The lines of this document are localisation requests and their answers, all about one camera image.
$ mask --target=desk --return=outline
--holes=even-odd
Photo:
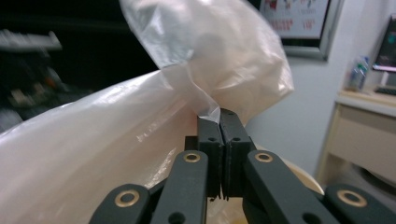
[[[396,97],[340,91],[317,171],[327,185],[351,163],[396,183]]]

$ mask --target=translucent plastic bag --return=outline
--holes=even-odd
[[[240,0],[121,6],[161,71],[0,135],[0,223],[88,223],[115,187],[164,179],[197,114],[247,122],[292,91],[278,36]]]

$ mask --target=plastic bottle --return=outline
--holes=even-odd
[[[359,57],[350,74],[348,85],[349,91],[361,91],[364,80],[366,79],[367,70],[369,68],[368,57]]]

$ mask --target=wall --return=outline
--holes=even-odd
[[[392,0],[344,1],[329,61],[289,58],[295,92],[249,122],[253,141],[313,175],[345,75],[356,56],[374,54],[395,7]]]

